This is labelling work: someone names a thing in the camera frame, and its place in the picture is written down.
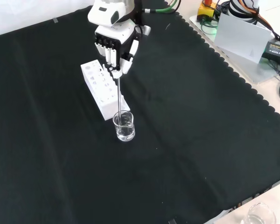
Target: table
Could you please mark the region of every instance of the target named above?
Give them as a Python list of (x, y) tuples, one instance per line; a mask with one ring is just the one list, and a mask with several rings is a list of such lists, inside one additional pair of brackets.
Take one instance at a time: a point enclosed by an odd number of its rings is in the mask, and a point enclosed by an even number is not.
[[(261, 15), (266, 18), (277, 33), (280, 33), (280, 0), (279, 1), (261, 1), (260, 2)], [(200, 23), (196, 22), (196, 16), (190, 17), (190, 24), (197, 31), (200, 30)], [(205, 32), (212, 33), (213, 29), (204, 27)], [(229, 63), (229, 65), (237, 71), (241, 77), (243, 77), (252, 88), (256, 89), (269, 104), (275, 108), (276, 112), (280, 114), (280, 97), (279, 97), (279, 86), (280, 79), (276, 76), (276, 72), (267, 65), (266, 59), (261, 59), (260, 64), (252, 63), (244, 58), (241, 58), (231, 52), (225, 51), (225, 53), (214, 46), (213, 42), (215, 35), (203, 34), (200, 32), (207, 43), (214, 47), (220, 52), (221, 56)], [(264, 82), (258, 82), (263, 79), (263, 76), (267, 77)]]
[(247, 214), (248, 210), (259, 202), (265, 203), (272, 211), (274, 211), (277, 218), (277, 223), (280, 224), (280, 185), (228, 213), (221, 219), (214, 222), (214, 224), (239, 224), (243, 217)]
[(200, 224), (280, 179), (280, 117), (173, 15), (144, 16), (119, 142), (80, 69), (89, 10), (0, 36), (0, 223)]

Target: robotic hand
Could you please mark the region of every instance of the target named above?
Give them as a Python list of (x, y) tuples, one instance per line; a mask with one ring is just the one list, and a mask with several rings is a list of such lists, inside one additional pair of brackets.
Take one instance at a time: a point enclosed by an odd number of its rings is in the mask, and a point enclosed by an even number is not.
[(89, 22), (98, 25), (95, 45), (116, 79), (132, 66), (139, 32), (149, 35), (150, 27), (143, 26), (141, 12), (141, 0), (95, 0), (88, 14)]

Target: green cable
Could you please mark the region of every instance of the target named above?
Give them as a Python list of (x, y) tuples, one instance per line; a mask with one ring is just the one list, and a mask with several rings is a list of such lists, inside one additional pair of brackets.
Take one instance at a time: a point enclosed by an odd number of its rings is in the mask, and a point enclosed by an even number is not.
[(155, 12), (156, 13), (165, 13), (167, 11), (170, 11), (170, 9), (172, 9), (172, 7), (177, 3), (177, 0), (174, 1), (174, 3), (169, 6), (168, 8), (163, 8), (163, 9), (156, 9)]

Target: white test tube rack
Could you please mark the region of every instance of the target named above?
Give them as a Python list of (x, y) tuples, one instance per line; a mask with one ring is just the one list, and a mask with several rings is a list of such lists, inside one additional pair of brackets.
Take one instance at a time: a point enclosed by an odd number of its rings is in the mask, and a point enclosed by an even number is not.
[[(98, 60), (81, 65), (85, 82), (105, 120), (118, 112), (117, 85), (110, 73), (104, 71)], [(130, 111), (121, 94), (121, 109)]]

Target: glass beaker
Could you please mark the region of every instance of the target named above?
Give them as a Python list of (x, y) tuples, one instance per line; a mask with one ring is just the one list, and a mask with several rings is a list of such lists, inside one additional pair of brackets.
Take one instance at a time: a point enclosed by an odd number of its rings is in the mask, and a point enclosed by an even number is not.
[(242, 224), (276, 224), (276, 216), (269, 206), (257, 203), (249, 209)]
[(117, 112), (113, 117), (116, 134), (121, 141), (130, 141), (135, 136), (134, 117), (129, 111)]

